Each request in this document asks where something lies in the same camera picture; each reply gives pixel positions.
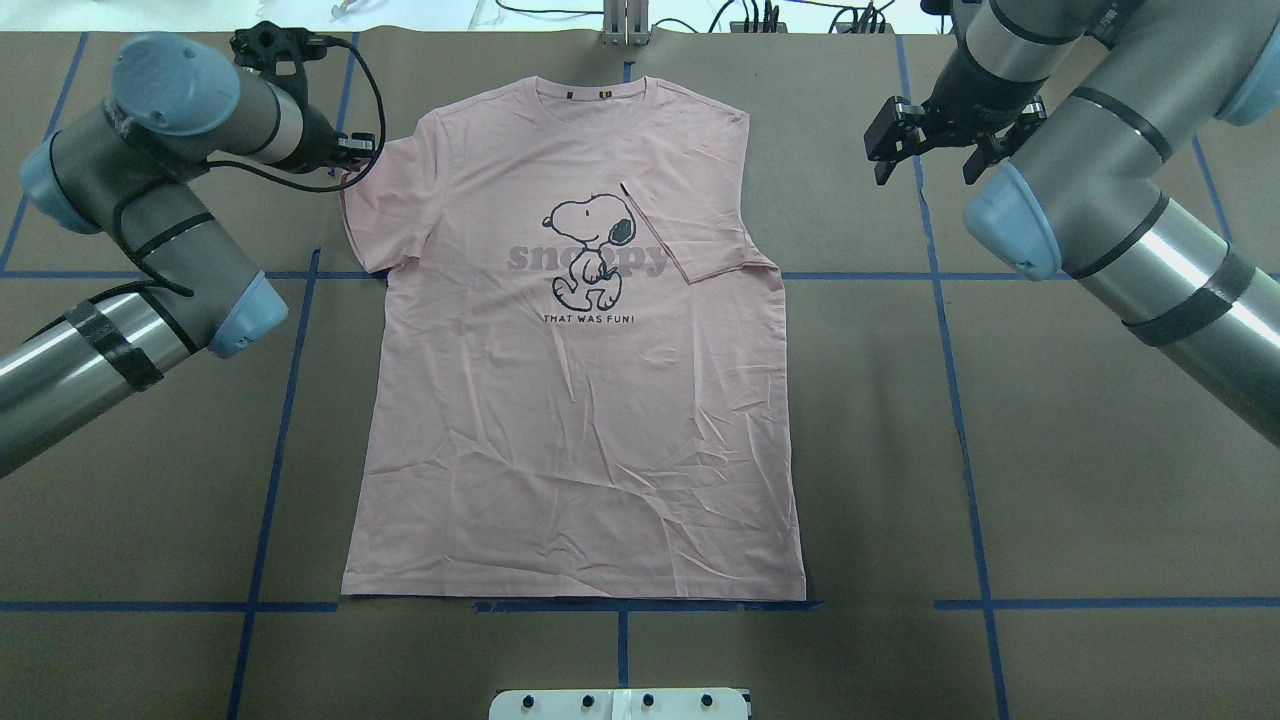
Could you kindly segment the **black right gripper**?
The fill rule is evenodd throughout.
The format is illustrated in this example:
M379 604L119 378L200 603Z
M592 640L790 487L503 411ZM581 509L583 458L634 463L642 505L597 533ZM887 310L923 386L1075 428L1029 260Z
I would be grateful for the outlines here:
M965 184L974 184L987 169L1018 152L1043 126L1044 118L1019 118L1043 83L1044 79L1011 82L948 76L940 77L922 105L904 96L887 97L864 133L876 184L887 184L904 160L932 149L975 143L963 167ZM1004 135L995 135L1004 129Z

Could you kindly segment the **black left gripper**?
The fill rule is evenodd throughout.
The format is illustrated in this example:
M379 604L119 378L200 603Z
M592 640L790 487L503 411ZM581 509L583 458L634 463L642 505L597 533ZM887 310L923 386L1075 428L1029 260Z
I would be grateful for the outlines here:
M374 152L378 137L374 133L347 135L335 129L326 118L317 122L317 164L320 167L353 167L335 170L339 183L355 183L372 168L364 163L362 152Z

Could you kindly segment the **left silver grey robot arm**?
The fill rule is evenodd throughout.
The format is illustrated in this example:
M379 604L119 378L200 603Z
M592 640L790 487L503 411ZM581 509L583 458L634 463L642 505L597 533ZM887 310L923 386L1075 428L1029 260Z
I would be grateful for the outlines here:
M204 350L232 357L288 307L191 190L225 165L278 184L339 169L342 191L387 132L342 133L308 100L305 67L349 40L262 20L232 55L172 32L125 42L101 105L22 164L26 197L61 228L104 233L140 278L78 302L3 357L1 469L10 474Z

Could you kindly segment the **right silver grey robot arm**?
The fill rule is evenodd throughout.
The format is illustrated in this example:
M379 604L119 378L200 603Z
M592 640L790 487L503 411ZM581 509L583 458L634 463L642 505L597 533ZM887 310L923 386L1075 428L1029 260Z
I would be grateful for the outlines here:
M1275 1L983 1L931 96L888 97L878 184L938 147L993 176L964 224L1025 278L1064 272L1142 343L1277 441L1277 282L1155 173L1208 120L1277 105Z

